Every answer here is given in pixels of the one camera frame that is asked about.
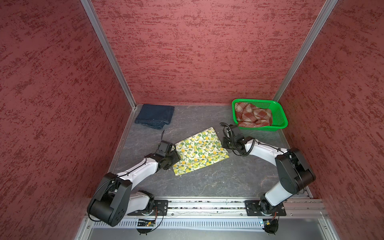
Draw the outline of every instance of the green plastic laundry basket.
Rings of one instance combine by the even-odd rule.
[[[272,112],[272,125],[271,126],[265,126],[265,127],[239,127],[241,129],[254,129],[254,130],[261,130],[261,131],[277,131],[278,129],[283,129],[288,126],[288,120],[285,116],[283,107],[280,105],[280,103],[272,100],[259,100],[259,99],[235,99],[232,101],[232,112],[233,112],[233,121],[236,125],[238,125],[237,119],[236,119],[236,113],[235,113],[235,103],[251,103],[255,105],[258,108],[263,109],[271,109]]]

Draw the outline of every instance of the dark blue folded cloth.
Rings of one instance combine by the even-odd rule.
[[[174,109],[173,106],[144,104],[135,123],[153,129],[162,129],[165,124],[170,124]]]

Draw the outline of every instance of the lemon print cloth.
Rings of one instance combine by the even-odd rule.
[[[228,151],[222,148],[213,127],[176,143],[176,150],[181,158],[181,161],[173,165],[176,176],[229,158]]]

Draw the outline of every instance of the black mounting plate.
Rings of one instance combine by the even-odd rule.
[[[258,206],[259,202],[260,202],[259,200],[246,200],[246,201],[244,201],[245,209],[247,211],[247,216],[273,217],[274,214],[272,214],[270,216],[266,216],[265,214],[263,214],[260,211],[252,210],[252,205]],[[285,212],[285,208],[283,206],[283,203],[280,203],[279,205],[277,205],[276,208],[275,208],[275,211],[276,211],[276,216],[282,216],[282,217],[283,216],[287,216],[287,213]]]
[[[162,216],[164,213],[164,216],[167,215],[168,211],[168,200],[156,200],[154,203],[154,207],[157,207],[157,209],[161,209],[161,211],[157,210],[158,215]],[[155,215],[155,210],[151,211],[150,214],[147,214],[147,210],[139,210],[135,212],[131,212],[130,214],[127,214],[128,216],[140,216],[140,217],[146,217],[146,216],[154,216]]]

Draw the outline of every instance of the side wall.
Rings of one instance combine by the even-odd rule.
[[[272,99],[324,0],[94,0],[137,103]]]
[[[384,238],[384,2],[339,0],[281,98],[340,237]]]
[[[79,0],[0,3],[0,239],[73,239],[130,106]]]

